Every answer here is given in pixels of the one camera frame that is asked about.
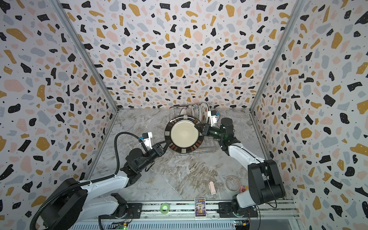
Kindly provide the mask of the dark rimmed cream plate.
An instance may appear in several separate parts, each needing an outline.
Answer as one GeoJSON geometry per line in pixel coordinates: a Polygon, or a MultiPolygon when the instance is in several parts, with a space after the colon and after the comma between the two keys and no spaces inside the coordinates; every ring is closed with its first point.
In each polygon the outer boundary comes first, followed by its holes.
{"type": "Polygon", "coordinates": [[[178,154],[196,151],[203,143],[204,136],[195,128],[201,122],[191,115],[179,115],[166,125],[164,138],[169,148],[178,154]]]}

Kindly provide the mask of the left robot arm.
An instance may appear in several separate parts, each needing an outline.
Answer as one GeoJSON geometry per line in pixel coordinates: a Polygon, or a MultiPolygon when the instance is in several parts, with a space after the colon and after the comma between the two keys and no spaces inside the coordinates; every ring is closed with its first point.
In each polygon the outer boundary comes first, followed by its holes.
{"type": "Polygon", "coordinates": [[[147,153],[132,150],[126,157],[121,175],[112,174],[98,179],[77,182],[70,178],[41,205],[30,222],[36,229],[38,218],[42,218],[48,230],[68,230],[76,222],[93,217],[121,219],[130,213],[127,201],[116,190],[129,187],[148,171],[154,161],[163,156],[168,142],[154,144],[147,153]]]}

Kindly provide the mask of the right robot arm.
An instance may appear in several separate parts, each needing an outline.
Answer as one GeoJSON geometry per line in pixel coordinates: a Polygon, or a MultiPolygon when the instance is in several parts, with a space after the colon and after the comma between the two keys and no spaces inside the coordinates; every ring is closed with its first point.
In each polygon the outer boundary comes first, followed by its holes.
{"type": "Polygon", "coordinates": [[[286,192],[277,163],[256,156],[241,144],[235,137],[232,119],[223,118],[220,127],[199,124],[195,125],[195,128],[200,134],[216,139],[222,151],[247,169],[248,190],[232,199],[233,212],[285,197],[286,192]]]}

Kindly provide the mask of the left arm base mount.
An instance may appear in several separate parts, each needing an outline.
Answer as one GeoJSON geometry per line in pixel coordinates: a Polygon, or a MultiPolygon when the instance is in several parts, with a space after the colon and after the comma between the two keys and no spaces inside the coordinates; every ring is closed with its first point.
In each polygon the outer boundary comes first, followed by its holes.
{"type": "Polygon", "coordinates": [[[127,203],[125,205],[119,205],[113,214],[102,215],[101,219],[113,219],[120,221],[139,219],[142,212],[142,206],[142,203],[127,203]]]}

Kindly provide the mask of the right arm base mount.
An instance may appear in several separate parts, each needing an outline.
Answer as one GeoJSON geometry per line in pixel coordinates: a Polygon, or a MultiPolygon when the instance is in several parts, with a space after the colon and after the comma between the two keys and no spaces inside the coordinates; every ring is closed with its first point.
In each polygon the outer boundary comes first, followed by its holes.
{"type": "Polygon", "coordinates": [[[256,206],[241,208],[234,202],[219,202],[217,213],[221,218],[257,218],[256,206]]]}

